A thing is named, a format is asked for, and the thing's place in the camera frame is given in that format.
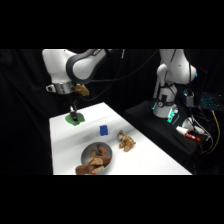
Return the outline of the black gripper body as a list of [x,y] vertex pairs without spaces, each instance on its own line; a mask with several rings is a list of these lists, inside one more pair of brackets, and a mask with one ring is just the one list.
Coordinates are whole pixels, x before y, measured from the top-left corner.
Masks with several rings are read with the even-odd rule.
[[75,108],[76,107],[76,103],[77,103],[77,99],[78,99],[78,94],[76,92],[62,95],[61,98],[62,98],[63,104],[67,108],[70,108],[70,107]]

